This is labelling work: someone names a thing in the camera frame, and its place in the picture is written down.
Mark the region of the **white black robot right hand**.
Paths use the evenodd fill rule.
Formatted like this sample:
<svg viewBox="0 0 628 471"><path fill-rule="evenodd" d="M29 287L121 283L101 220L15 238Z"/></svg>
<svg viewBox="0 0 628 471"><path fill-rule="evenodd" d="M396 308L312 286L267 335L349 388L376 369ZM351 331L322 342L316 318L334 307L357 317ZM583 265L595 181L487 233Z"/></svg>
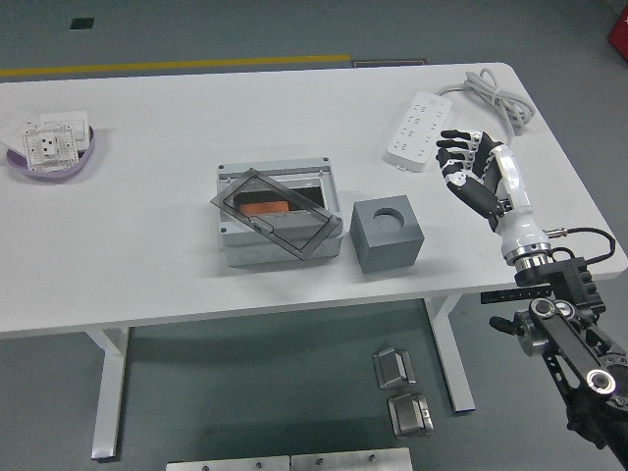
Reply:
<svg viewBox="0 0 628 471"><path fill-rule="evenodd" d="M533 219L533 205L512 150L483 131L448 130L437 141L446 187L485 218L501 238L507 265L550 255L548 236Z"/></svg>

